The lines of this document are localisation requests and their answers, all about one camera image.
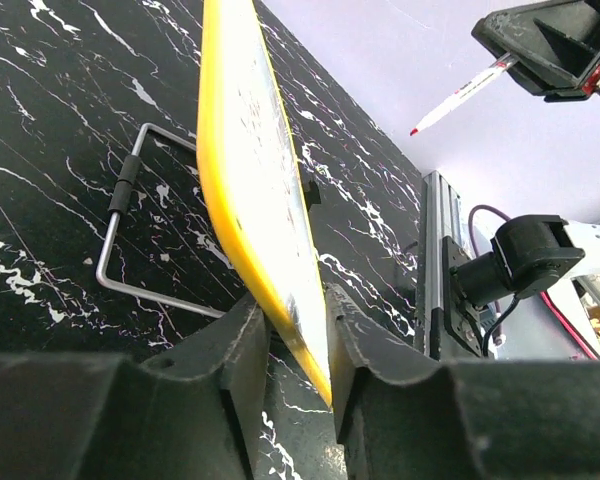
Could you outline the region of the white board with orange frame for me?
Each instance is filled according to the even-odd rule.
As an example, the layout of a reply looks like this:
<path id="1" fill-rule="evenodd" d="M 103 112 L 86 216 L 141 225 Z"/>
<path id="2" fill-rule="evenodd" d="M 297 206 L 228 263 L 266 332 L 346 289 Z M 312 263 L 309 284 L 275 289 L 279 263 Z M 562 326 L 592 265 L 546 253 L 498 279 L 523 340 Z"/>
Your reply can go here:
<path id="1" fill-rule="evenodd" d="M 330 404 L 317 252 L 288 116 L 251 1 L 203 4 L 197 157 L 224 253 Z"/>

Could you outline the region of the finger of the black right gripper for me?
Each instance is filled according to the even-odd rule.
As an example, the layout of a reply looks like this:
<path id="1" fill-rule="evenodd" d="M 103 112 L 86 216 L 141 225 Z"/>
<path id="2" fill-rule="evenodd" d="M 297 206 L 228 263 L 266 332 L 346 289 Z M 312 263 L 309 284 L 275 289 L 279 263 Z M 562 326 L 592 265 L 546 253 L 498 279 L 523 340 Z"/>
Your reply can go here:
<path id="1" fill-rule="evenodd" d="M 472 36 L 494 57 L 515 59 L 509 75 L 547 103 L 600 96 L 600 1 L 543 1 L 492 12 Z"/>

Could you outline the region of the white red marker pen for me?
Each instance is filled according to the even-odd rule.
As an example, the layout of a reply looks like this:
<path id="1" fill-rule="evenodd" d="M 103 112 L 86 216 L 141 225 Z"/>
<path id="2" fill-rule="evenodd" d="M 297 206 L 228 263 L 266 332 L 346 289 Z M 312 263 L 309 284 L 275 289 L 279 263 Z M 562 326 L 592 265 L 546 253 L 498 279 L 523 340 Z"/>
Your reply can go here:
<path id="1" fill-rule="evenodd" d="M 447 97 L 441 104 L 427 113 L 410 132 L 411 136 L 431 127 L 446 115 L 467 102 L 470 98 L 498 79 L 502 74 L 517 63 L 517 59 L 510 53 L 507 53 L 496 60 L 484 71 L 477 74 L 465 85 L 457 89 L 453 94 Z"/>

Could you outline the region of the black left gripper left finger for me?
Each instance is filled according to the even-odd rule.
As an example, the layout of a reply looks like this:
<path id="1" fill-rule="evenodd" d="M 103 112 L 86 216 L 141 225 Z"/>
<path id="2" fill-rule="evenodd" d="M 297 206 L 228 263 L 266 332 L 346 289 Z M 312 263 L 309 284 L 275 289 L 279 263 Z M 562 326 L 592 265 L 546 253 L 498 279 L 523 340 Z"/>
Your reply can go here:
<path id="1" fill-rule="evenodd" d="M 143 363 L 0 353 L 0 479 L 250 479 L 270 329 L 252 296 Z"/>

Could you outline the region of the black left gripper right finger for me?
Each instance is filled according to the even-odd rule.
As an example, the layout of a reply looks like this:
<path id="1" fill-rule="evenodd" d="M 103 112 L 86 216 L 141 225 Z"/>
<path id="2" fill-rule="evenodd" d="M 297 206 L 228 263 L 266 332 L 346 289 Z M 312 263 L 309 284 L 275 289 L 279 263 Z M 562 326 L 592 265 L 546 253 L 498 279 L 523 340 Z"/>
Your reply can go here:
<path id="1" fill-rule="evenodd" d="M 352 479 L 600 479 L 600 361 L 443 361 L 326 290 Z"/>

